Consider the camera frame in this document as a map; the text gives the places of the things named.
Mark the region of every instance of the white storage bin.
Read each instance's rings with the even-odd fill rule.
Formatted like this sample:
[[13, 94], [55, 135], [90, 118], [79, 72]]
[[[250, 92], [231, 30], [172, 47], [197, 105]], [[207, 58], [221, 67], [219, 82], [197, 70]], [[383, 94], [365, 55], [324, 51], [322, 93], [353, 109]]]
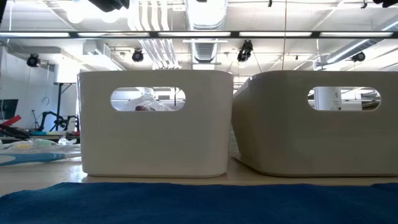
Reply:
[[[317, 111], [316, 86], [367, 86], [372, 111]], [[233, 156], [286, 176], [398, 175], [398, 73], [277, 71], [253, 76], [234, 95]]]
[[[117, 111], [119, 87], [176, 86], [178, 111]], [[83, 171], [89, 175], [213, 177], [226, 172], [232, 76], [214, 70], [78, 75]]]

